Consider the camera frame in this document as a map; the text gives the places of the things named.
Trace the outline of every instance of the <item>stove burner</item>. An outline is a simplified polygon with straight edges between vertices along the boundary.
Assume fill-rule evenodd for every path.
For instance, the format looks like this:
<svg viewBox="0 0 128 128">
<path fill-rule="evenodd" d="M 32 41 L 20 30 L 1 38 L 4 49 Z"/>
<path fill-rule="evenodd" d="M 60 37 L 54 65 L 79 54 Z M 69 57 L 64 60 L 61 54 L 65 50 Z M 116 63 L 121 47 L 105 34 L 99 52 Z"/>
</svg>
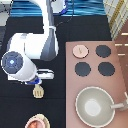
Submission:
<svg viewBox="0 0 128 128">
<path fill-rule="evenodd" d="M 115 73 L 114 66 L 109 62 L 102 62 L 98 66 L 100 74 L 103 76 L 112 76 Z"/>
<path fill-rule="evenodd" d="M 106 45 L 99 45 L 96 48 L 96 54 L 102 58 L 106 58 L 111 55 L 111 49 Z"/>
<path fill-rule="evenodd" d="M 79 76 L 87 76 L 91 71 L 91 68 L 88 63 L 86 62 L 79 62 L 75 66 L 75 72 Z"/>
</svg>

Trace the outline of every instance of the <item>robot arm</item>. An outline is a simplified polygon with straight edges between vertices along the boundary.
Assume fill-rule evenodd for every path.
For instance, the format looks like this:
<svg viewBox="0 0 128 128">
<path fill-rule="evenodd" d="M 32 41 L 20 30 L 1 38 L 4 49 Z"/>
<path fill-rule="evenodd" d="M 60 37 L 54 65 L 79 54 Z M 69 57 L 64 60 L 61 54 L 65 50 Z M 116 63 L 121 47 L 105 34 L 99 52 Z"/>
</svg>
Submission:
<svg viewBox="0 0 128 128">
<path fill-rule="evenodd" d="M 50 61 L 58 54 L 58 42 L 55 34 L 53 12 L 50 0 L 29 0 L 42 10 L 44 34 L 16 33 L 9 40 L 7 52 L 3 55 L 1 65 L 6 74 L 22 82 L 38 81 L 43 77 L 44 70 L 38 70 L 30 59 Z M 53 72 L 45 70 L 49 78 Z"/>
</svg>

